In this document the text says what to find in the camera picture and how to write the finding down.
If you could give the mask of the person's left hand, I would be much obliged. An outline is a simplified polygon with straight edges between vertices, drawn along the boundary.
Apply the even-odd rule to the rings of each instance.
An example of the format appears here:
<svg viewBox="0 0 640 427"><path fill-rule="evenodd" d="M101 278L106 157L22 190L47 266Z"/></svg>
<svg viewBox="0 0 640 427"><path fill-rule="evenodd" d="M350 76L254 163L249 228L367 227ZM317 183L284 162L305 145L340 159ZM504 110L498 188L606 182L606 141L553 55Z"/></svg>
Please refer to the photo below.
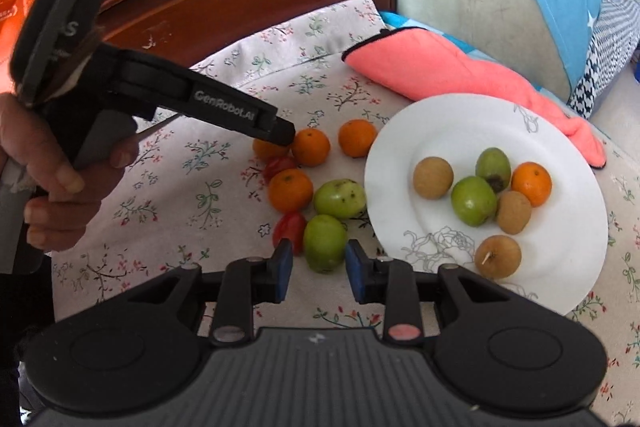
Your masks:
<svg viewBox="0 0 640 427"><path fill-rule="evenodd" d="M40 251L75 246L138 153L132 136L114 145L107 160L77 171L42 119L13 94L1 95L1 161L15 160L48 192L30 200L24 210L27 243Z"/></svg>

